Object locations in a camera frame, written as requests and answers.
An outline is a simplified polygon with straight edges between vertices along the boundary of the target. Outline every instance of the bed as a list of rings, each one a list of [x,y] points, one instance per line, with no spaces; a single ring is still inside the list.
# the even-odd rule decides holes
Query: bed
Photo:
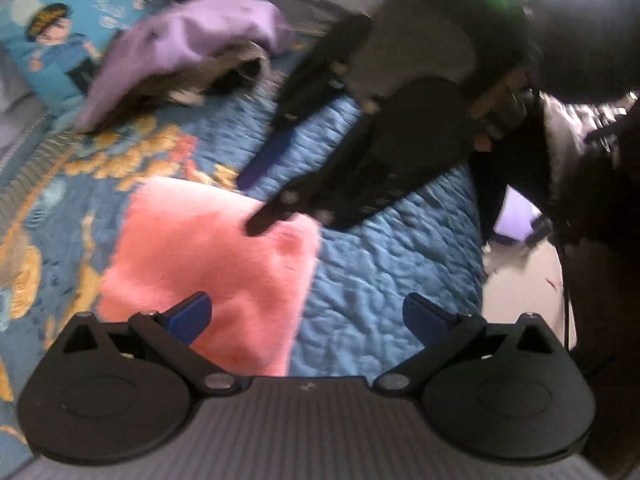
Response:
[[[17,273],[0,280],[0,476],[30,457],[17,397],[70,316],[97,303],[133,190],[155,174],[231,186],[263,142],[275,90],[313,41],[299,36],[252,94],[162,108],[94,137],[51,130],[47,120],[22,134],[0,172],[0,278]],[[358,113],[342,97],[300,126],[290,152],[249,195],[264,200],[321,164]],[[450,312],[478,311],[480,246],[465,166],[352,232],[323,230],[290,374],[372,379],[414,354],[422,346],[401,312],[411,292]]]

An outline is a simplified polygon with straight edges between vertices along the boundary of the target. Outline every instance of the orange fabric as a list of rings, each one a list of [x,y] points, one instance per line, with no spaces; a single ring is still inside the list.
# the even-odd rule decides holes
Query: orange fabric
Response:
[[[225,370],[286,375],[320,247],[306,216],[264,236],[244,234],[260,203],[240,194],[164,177],[131,197],[97,313],[124,321],[164,312],[198,290],[209,294],[209,327],[192,348]]]

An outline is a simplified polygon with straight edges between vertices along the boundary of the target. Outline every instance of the quilted fabric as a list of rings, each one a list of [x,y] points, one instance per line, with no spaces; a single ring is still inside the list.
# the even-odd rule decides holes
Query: quilted fabric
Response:
[[[193,130],[196,161],[241,168],[262,143],[270,103],[234,101]],[[319,166],[359,113],[341,98],[299,127],[289,153],[249,194],[265,200]],[[418,292],[450,312],[477,312],[482,262],[468,170],[455,168],[347,234],[324,229],[290,374],[373,379],[422,346],[402,323],[402,300]]]

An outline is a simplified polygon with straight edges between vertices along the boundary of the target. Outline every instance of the lavender fabric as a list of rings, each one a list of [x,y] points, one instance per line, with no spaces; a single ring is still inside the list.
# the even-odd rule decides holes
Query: lavender fabric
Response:
[[[193,0],[139,22],[107,56],[78,113],[76,131],[92,131],[143,79],[194,66],[237,40],[278,55],[293,33],[277,7],[264,0]]]
[[[539,214],[529,200],[513,187],[507,186],[507,195],[494,231],[496,234],[523,242],[533,232],[531,222]]]

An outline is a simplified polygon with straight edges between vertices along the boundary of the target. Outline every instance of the black device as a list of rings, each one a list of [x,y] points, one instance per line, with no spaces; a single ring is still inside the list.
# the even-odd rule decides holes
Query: black device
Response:
[[[340,94],[362,115],[322,168],[294,179],[246,225],[259,235],[292,213],[346,230],[465,160],[480,119],[521,109],[529,53],[524,0],[385,0],[323,36],[276,97],[262,150],[238,176],[252,186],[295,128]]]
[[[407,323],[439,341],[369,386],[229,374],[187,346],[210,313],[200,292],[74,316],[18,401],[36,458],[14,479],[604,478],[578,455],[591,391],[535,314],[489,324],[412,294]]]

